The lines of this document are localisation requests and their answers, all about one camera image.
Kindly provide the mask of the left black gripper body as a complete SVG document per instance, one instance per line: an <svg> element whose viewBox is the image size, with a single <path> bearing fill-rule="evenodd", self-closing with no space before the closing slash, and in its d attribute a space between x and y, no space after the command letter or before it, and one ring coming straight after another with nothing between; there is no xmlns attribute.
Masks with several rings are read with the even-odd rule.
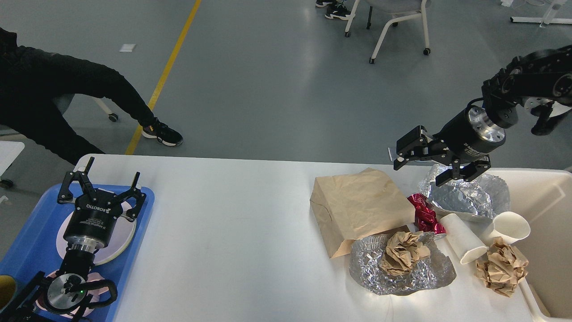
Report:
<svg viewBox="0 0 572 322"><path fill-rule="evenodd" d="M95 189L95 196L83 194L76 200L76 209L63 238L70 249L102 249L109 245L122 203L116 192Z"/></svg>

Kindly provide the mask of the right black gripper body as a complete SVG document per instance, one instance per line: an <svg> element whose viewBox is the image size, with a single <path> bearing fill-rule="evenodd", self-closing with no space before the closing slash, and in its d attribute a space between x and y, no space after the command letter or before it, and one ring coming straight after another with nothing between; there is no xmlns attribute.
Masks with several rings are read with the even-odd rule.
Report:
<svg viewBox="0 0 572 322"><path fill-rule="evenodd" d="M448 148L445 157L442 152L435 157L435 161L445 165L452 164L453 158L461 164L476 161L506 141L505 129L492 122L481 106L468 106L433 137Z"/></svg>

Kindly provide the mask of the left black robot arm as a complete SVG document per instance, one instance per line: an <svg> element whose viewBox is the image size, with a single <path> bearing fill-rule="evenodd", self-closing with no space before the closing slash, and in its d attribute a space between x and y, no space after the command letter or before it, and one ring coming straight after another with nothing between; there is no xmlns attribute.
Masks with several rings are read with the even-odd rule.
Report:
<svg viewBox="0 0 572 322"><path fill-rule="evenodd" d="M2 261L1 273L16 280L3 322L112 320L146 224L137 218L152 197L138 187L140 173L129 187L95 186L93 162L46 193L55 202L43 197Z"/></svg>

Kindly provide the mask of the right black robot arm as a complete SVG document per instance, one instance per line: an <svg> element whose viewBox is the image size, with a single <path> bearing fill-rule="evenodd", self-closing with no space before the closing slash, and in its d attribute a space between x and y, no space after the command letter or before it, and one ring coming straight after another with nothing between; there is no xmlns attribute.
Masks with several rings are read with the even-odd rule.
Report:
<svg viewBox="0 0 572 322"><path fill-rule="evenodd" d="M417 126L396 143L394 170L410 161L432 160L447 166L436 179L473 181L492 166L490 152L506 141L505 131L517 124L517 106L537 117L535 136L549 135L571 112L572 48L541 50L514 57L481 87L482 97L434 135Z"/></svg>

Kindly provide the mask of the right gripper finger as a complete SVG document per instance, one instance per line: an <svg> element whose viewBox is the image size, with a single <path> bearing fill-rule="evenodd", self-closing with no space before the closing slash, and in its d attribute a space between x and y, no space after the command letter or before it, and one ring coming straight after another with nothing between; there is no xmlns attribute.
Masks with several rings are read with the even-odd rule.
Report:
<svg viewBox="0 0 572 322"><path fill-rule="evenodd" d="M444 141L427 133L424 126L417 126L396 141L396 158L393 169L399 170L409 161L437 161L447 159L447 147Z"/></svg>
<svg viewBox="0 0 572 322"><path fill-rule="evenodd" d="M490 159L479 159L468 163L464 167L460 167L460 160L454 159L451 169L447 169L439 174L435 179L435 183L437 187L441 187L449 181L463 180L471 182L482 175L482 173L488 171L491 166Z"/></svg>

